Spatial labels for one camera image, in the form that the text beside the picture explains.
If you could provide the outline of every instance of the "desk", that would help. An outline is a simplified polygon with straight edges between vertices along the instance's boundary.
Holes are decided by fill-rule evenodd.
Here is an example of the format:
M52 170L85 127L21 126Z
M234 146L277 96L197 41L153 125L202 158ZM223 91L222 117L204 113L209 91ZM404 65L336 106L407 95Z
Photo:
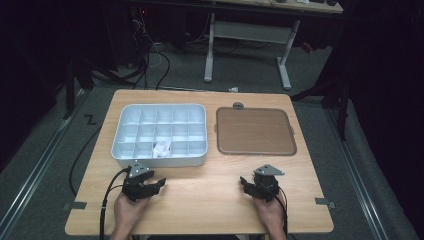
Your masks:
M217 0L224 3L247 4L258 7L282 8L297 11L312 11L319 13L337 13L341 14L343 9L337 3L335 6L329 6L323 3L297 3L296 0L287 0L285 3L276 3L269 0ZM271 43L285 44L281 57L278 57L277 66L280 71L281 82L285 90L291 89L290 79L287 74L286 60L293 45L294 38L300 24L300 20L295 20L291 28L261 26L254 24L233 23L226 21L215 21L215 14L211 14L209 27L209 48L206 57L205 82L212 81L213 73L213 44L215 37L233 38L241 40L253 40Z
M224 155L217 149L216 110L242 102L245 107L280 108L286 111L294 130L297 153L293 156ZM150 201L134 234L259 234L265 229L259 222L251 197L244 194L240 176L252 182L253 170L269 163L283 170L277 176L288 199L289 232L330 232L333 222L325 205L315 198L323 193L287 95L254 93L178 92L118 90L110 104L103 128L93 150L77 202L86 208L73 209L66 232L70 235L97 235L103 196L112 177L121 169L112 158L111 147L121 110L129 104L199 103L206 109L208 152L199 167L156 168L157 181L166 177L166 185ZM121 184L122 175L115 182ZM105 232L114 228L113 202L119 190L109 195Z

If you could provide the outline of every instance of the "forearm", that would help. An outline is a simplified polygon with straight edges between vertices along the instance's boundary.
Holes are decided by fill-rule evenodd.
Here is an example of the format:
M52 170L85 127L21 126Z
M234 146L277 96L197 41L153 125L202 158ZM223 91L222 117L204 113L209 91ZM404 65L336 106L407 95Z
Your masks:
M125 227L116 227L110 235L110 240L128 240L131 229Z
M286 234L281 226L268 226L267 232L271 240L287 240Z

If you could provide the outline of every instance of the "white plastic tray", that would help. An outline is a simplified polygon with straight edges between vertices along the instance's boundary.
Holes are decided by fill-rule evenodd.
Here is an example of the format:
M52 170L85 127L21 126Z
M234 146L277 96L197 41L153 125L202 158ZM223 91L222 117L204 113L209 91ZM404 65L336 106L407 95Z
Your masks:
M169 145L169 151L162 153L165 156L155 154L158 142ZM132 104L121 112L112 156L123 168L135 160L147 167L199 166L207 149L202 105Z

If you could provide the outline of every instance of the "human hand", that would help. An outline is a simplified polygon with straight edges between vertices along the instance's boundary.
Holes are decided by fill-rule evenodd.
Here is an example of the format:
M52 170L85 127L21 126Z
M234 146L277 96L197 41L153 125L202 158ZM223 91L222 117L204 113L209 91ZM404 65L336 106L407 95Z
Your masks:
M128 199L122 192L115 200L115 229L110 236L111 240L128 240L131 230L143 214L149 198L137 199L135 202Z
M277 197L284 203L281 192ZM270 202L255 197L253 197L252 200L259 213L259 218L271 239L286 240L286 233L283 231L283 224L286 224L283 220L285 210L281 207L280 203L275 198Z

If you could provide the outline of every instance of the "brown tray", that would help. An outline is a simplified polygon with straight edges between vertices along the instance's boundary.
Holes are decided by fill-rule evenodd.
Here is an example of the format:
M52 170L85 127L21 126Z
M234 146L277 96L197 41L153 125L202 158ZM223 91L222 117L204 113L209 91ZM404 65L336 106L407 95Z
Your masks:
M221 107L216 111L218 149L224 154L294 155L297 151L282 109Z

